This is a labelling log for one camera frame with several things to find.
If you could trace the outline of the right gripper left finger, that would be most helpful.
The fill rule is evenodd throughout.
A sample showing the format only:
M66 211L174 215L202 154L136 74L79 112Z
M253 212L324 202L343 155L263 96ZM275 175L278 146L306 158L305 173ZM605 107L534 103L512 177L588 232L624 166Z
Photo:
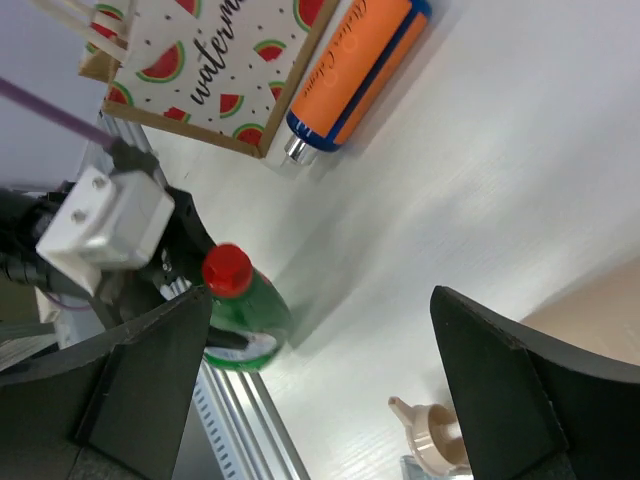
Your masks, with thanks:
M2 478L171 478L210 313L192 288L3 373Z

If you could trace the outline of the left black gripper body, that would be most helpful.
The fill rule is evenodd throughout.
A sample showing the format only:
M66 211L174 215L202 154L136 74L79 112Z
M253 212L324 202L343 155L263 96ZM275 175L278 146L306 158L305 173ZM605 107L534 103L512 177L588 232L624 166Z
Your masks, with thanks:
M2 279L104 304L118 323L163 303L163 286L201 284L213 245L192 196L173 187L1 192Z

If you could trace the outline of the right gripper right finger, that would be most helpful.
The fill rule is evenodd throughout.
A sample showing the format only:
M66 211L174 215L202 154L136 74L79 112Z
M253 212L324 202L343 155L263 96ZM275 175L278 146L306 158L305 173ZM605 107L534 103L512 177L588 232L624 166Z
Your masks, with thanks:
M433 290L430 314L477 479L636 479L639 368Z

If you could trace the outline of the green dish soap bottle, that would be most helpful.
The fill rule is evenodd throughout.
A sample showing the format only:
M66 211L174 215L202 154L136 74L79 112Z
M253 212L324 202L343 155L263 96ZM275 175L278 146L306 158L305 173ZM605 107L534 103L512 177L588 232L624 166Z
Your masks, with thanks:
M212 293L203 359L222 370L263 369L294 331L284 299L235 244L214 246L204 259L202 275Z

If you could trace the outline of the orange blue spray bottle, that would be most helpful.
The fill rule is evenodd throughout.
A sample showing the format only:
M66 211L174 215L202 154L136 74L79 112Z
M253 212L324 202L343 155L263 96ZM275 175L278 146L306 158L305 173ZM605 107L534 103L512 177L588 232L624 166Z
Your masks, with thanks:
M285 158L308 165L350 138L432 16L424 0L357 0L286 114Z

